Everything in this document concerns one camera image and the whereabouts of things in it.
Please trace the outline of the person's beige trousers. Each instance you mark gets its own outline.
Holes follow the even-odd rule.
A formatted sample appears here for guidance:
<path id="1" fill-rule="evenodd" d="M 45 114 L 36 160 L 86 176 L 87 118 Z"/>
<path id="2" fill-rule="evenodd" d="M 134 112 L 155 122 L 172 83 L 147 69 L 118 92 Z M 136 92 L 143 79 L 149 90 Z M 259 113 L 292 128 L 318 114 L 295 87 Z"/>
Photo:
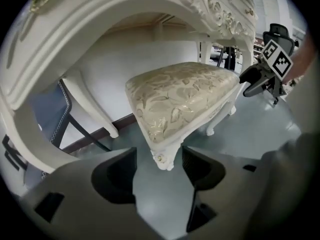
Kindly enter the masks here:
<path id="1" fill-rule="evenodd" d="M 320 132 L 304 133 L 273 152 L 260 203 L 261 240 L 304 240 L 320 216 Z"/>

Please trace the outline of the black-framed chair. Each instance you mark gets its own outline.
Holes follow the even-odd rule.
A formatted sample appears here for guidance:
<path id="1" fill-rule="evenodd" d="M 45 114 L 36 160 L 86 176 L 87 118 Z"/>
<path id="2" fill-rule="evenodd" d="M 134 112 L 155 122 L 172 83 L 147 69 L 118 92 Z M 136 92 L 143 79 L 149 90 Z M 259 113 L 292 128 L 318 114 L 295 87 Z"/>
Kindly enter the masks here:
<path id="1" fill-rule="evenodd" d="M 236 67 L 236 47 L 235 46 L 224 46 L 219 55 L 217 66 L 220 67 L 223 60 L 224 53 L 227 53 L 225 59 L 224 68 L 230 71 L 234 71 Z"/>

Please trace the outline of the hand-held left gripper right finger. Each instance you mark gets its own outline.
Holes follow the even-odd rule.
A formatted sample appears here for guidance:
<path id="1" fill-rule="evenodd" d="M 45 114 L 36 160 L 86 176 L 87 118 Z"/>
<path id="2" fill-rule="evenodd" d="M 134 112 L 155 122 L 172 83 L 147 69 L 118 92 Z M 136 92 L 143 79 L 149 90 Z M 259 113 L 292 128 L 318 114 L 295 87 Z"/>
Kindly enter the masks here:
<path id="1" fill-rule="evenodd" d="M 248 216 L 237 201 L 260 162 L 182 147 L 182 167 L 193 186 L 185 240 L 245 240 Z"/>

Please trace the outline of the person's right forearm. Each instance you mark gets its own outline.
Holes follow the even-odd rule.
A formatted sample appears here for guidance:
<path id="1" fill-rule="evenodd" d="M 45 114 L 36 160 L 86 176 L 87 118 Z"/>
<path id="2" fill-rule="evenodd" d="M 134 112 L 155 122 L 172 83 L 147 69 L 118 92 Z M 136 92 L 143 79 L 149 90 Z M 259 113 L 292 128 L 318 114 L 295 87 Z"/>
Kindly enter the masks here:
<path id="1" fill-rule="evenodd" d="M 282 82 L 286 84 L 292 79 L 304 75 L 310 64 L 313 62 L 316 54 L 317 47 L 313 41 L 313 37 L 310 32 L 307 32 L 299 49 L 290 57 L 293 66 Z"/>

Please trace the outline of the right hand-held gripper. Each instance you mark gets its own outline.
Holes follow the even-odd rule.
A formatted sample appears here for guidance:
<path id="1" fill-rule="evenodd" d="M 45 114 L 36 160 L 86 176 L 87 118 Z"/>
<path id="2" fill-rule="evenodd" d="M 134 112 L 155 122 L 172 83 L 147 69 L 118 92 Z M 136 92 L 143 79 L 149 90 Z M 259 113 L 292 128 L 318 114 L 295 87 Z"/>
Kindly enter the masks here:
<path id="1" fill-rule="evenodd" d="M 272 95 L 286 95 L 283 80 L 293 66 L 286 51 L 270 39 L 258 56 L 256 64 L 251 65 L 239 76 L 239 83 L 250 83 L 243 91 L 246 98 L 268 90 Z"/>

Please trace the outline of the blue chair with black legs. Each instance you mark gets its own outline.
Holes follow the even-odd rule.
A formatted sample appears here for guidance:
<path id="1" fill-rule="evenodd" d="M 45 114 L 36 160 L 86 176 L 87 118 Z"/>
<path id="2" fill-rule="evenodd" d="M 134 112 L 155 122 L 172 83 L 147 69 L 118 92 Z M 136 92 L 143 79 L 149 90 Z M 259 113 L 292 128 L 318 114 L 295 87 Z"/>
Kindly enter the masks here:
<path id="1" fill-rule="evenodd" d="M 60 80 L 53 90 L 37 94 L 30 100 L 36 121 L 51 144 L 59 148 L 69 124 L 105 152 L 110 149 L 87 132 L 71 115 L 72 101 Z"/>

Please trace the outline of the cream upholstered stool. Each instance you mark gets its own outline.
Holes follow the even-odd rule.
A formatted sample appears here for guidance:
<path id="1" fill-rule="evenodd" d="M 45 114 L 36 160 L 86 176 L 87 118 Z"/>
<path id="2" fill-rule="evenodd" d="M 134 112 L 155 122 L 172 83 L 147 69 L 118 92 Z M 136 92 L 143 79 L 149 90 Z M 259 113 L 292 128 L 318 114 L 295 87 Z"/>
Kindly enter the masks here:
<path id="1" fill-rule="evenodd" d="M 190 134 L 207 125 L 206 135 L 236 112 L 240 78 L 233 71 L 183 62 L 129 79 L 125 93 L 160 170 L 174 168 L 176 154 Z"/>

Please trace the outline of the black office chair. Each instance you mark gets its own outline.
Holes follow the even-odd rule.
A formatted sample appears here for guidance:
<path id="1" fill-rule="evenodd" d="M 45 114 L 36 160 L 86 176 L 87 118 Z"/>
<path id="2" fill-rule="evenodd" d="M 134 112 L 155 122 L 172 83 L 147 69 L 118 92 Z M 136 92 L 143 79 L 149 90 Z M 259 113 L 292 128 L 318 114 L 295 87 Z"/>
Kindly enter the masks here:
<path id="1" fill-rule="evenodd" d="M 293 41 L 293 39 L 290 38 L 289 31 L 285 26 L 277 23 L 271 23 L 269 27 L 269 31 L 265 31 L 263 33 L 263 41 L 265 46 L 270 39 L 273 39 L 276 43 L 278 43 L 283 48 L 283 50 L 289 55 L 289 57 L 293 54 L 294 48 L 295 48 L 295 42 Z M 284 94 L 271 94 L 271 95 L 274 98 L 273 104 L 277 105 L 279 101 L 279 97 L 283 96 Z"/>

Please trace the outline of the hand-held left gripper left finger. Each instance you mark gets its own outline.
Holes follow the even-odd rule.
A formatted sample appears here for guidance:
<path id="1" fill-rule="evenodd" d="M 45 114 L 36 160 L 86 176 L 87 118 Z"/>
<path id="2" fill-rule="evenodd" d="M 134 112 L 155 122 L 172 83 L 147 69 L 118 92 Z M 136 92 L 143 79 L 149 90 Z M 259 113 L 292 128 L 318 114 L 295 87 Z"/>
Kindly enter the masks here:
<path id="1" fill-rule="evenodd" d="M 21 198 L 29 218 L 53 240 L 160 240 L 138 214 L 134 147 L 67 163 Z"/>

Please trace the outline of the white ornate dressing table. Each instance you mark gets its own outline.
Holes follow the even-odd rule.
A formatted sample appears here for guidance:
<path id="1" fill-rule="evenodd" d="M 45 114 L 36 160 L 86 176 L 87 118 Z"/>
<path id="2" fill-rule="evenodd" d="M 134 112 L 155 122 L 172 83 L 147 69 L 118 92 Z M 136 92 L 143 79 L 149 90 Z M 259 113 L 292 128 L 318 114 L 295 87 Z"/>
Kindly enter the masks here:
<path id="1" fill-rule="evenodd" d="M 0 47 L 0 115 L 6 134 L 29 163 L 51 173 L 75 160 L 42 135 L 27 103 L 60 79 L 80 106 L 117 136 L 73 65 L 113 25 L 151 12 L 178 17 L 194 28 L 193 33 L 174 34 L 157 22 L 155 39 L 236 45 L 243 68 L 253 64 L 257 18 L 253 0 L 30 0 Z"/>

